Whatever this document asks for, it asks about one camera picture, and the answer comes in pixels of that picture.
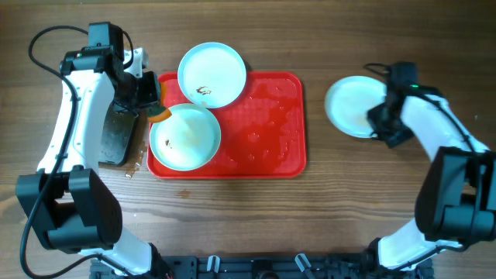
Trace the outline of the orange green sponge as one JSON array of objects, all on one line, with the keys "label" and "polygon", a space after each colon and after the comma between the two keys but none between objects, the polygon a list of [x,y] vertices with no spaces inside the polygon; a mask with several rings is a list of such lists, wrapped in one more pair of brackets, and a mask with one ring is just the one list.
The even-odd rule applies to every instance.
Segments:
[{"label": "orange green sponge", "polygon": [[159,102],[150,106],[146,111],[147,119],[150,123],[163,122],[171,117],[171,111],[165,106],[167,96],[167,86],[160,82],[160,98]]}]

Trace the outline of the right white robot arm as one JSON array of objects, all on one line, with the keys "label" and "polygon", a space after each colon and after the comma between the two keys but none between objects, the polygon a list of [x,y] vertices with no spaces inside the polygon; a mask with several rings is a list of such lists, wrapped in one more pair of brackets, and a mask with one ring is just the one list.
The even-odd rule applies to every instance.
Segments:
[{"label": "right white robot arm", "polygon": [[419,83],[412,62],[364,67],[386,86],[384,102],[367,112],[372,137],[390,148],[416,137],[430,159],[413,220],[371,243],[369,271],[405,273],[443,251],[494,241],[494,151],[463,126],[438,88]]}]

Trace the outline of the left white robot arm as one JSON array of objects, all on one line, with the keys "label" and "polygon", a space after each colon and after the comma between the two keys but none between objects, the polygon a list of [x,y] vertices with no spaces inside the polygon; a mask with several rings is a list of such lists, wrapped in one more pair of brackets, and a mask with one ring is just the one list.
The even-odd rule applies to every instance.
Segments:
[{"label": "left white robot arm", "polygon": [[157,248],[122,224],[118,200],[98,175],[102,135],[109,108],[150,122],[170,116],[157,76],[147,70],[143,50],[110,22],[85,30],[88,45],[66,53],[54,74],[63,98],[53,135],[36,173],[20,176],[15,194],[27,221],[19,261],[32,277],[27,244],[34,233],[46,250],[95,259],[126,278],[171,278]]}]

